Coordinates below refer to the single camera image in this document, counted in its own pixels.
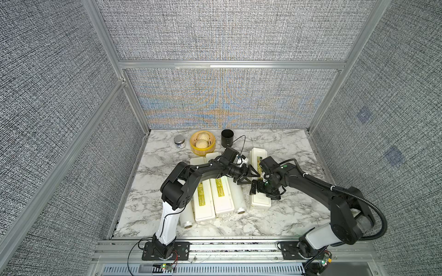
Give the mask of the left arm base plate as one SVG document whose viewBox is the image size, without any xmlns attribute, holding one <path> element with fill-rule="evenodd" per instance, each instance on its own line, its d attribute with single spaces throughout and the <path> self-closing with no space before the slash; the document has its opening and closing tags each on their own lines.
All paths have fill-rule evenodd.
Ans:
<svg viewBox="0 0 442 276">
<path fill-rule="evenodd" d="M 187 261 L 190 253 L 190 242 L 174 242 L 164 246 L 161 243 L 149 241 L 144 245 L 143 261 Z"/>
</svg>

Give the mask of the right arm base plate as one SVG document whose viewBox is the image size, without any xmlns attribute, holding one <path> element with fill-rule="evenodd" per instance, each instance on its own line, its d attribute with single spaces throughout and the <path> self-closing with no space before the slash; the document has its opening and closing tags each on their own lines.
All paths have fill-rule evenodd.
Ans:
<svg viewBox="0 0 442 276">
<path fill-rule="evenodd" d="M 284 260 L 309 260 L 313 257 L 322 258 L 325 250 L 314 249 L 306 242 L 298 241 L 281 241 L 278 242 L 278 248 L 283 254 Z"/>
</svg>

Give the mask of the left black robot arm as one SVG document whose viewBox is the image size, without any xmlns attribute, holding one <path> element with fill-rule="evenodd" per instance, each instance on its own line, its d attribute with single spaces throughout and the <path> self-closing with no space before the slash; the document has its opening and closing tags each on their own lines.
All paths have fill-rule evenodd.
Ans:
<svg viewBox="0 0 442 276">
<path fill-rule="evenodd" d="M 230 177 L 240 185 L 250 184 L 259 174 L 249 164 L 236 164 L 218 157 L 202 165 L 180 162 L 162 184 L 162 216 L 158 230 L 152 237 L 154 251 L 161 258 L 171 256 L 176 240 L 176 229 L 180 214 L 190 203 L 198 185 L 206 180 Z"/>
</svg>

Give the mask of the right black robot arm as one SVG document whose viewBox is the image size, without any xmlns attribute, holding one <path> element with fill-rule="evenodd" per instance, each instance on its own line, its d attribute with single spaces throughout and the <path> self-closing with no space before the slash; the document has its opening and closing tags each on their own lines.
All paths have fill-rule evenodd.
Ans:
<svg viewBox="0 0 442 276">
<path fill-rule="evenodd" d="M 277 163 L 272 157 L 262 159 L 257 168 L 249 167 L 253 191 L 272 200 L 280 200 L 286 188 L 299 190 L 330 212 L 328 223 L 303 234 L 298 253 L 313 259 L 329 246 L 353 245 L 359 240 L 376 240 L 388 229 L 383 212 L 365 199 L 356 187 L 344 188 L 329 184 L 304 171 L 296 159 Z"/>
</svg>

